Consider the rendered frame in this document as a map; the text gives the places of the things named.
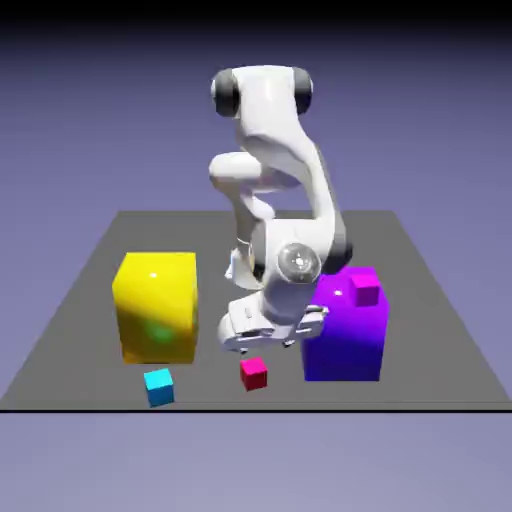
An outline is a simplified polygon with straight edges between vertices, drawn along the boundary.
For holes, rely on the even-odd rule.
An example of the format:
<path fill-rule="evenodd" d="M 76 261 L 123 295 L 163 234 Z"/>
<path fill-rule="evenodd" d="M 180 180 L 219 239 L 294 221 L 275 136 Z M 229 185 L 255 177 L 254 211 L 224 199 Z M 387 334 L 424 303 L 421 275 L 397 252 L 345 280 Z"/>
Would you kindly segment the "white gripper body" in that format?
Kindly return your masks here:
<path fill-rule="evenodd" d="M 240 348 L 247 348 L 249 351 L 267 345 L 281 344 L 283 346 L 283 342 L 286 340 L 295 340 L 296 343 L 318 337 L 323 330 L 328 314 L 327 307 L 309 305 L 304 316 L 296 325 L 277 325 L 236 331 L 230 314 L 226 313 L 218 326 L 218 339 L 225 351 L 237 353 Z"/>

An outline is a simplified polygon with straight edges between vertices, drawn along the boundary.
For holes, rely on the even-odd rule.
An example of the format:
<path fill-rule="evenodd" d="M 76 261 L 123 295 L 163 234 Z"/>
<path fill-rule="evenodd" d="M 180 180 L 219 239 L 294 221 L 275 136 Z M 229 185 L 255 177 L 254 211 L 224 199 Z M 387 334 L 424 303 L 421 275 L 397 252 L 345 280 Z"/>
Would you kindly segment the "small red cube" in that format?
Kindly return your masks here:
<path fill-rule="evenodd" d="M 240 378 L 246 391 L 265 388 L 268 384 L 268 369 L 261 357 L 240 361 Z"/>

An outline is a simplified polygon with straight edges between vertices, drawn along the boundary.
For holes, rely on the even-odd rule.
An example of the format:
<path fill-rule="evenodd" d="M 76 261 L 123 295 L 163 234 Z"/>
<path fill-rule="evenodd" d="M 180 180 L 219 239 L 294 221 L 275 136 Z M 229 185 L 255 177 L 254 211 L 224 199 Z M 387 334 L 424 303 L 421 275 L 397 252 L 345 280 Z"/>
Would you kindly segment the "small cyan cube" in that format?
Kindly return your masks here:
<path fill-rule="evenodd" d="M 174 402 L 174 381 L 168 368 L 145 372 L 144 383 L 151 407 Z"/>

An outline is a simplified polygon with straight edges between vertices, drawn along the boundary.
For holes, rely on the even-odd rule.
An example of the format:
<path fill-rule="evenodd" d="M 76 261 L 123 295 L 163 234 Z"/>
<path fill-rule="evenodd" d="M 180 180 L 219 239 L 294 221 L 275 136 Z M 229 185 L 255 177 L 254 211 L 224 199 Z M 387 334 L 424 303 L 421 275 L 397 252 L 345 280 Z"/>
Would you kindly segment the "small magenta cube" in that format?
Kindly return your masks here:
<path fill-rule="evenodd" d="M 354 274 L 350 278 L 353 302 L 356 307 L 372 307 L 378 304 L 380 282 L 372 274 Z"/>

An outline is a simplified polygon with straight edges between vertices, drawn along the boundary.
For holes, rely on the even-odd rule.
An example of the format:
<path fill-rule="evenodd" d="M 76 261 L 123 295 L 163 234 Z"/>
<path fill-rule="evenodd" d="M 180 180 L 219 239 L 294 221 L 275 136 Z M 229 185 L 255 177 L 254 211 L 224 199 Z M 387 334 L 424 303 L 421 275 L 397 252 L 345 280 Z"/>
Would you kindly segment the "large purple box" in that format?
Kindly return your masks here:
<path fill-rule="evenodd" d="M 378 304 L 356 307 L 350 278 L 372 274 L 370 266 L 347 266 L 335 275 L 323 275 L 313 303 L 329 309 L 321 334 L 301 342 L 307 381 L 377 382 L 380 380 L 389 319 L 389 302 L 380 282 Z"/>

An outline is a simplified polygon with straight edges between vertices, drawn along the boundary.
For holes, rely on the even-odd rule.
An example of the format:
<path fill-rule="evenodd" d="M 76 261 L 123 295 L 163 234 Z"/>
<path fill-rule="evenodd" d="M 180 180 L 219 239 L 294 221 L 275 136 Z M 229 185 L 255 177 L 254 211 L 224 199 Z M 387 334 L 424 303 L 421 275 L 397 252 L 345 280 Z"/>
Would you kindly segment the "large yellow box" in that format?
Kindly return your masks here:
<path fill-rule="evenodd" d="M 198 339 L 193 252 L 128 252 L 113 279 L 123 362 L 191 364 Z"/>

